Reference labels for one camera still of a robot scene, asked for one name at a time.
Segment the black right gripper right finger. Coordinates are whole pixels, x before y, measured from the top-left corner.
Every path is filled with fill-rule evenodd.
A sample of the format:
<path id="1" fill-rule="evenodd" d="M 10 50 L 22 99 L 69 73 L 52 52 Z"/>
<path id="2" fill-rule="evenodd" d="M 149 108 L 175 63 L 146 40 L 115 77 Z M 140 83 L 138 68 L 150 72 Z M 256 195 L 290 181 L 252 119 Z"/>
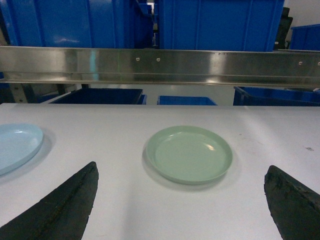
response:
<path id="1" fill-rule="evenodd" d="M 320 238 L 320 195 L 271 165 L 264 177 L 270 215 L 284 240 Z"/>

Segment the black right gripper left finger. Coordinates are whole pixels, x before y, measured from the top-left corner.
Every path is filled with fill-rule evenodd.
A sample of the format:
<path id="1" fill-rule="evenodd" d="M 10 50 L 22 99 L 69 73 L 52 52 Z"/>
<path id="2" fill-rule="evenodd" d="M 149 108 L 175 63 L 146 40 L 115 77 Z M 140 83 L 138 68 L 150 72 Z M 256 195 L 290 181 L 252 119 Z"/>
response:
<path id="1" fill-rule="evenodd" d="M 0 228 L 2 240 L 80 240 L 92 212 L 99 172 L 92 161 Z"/>

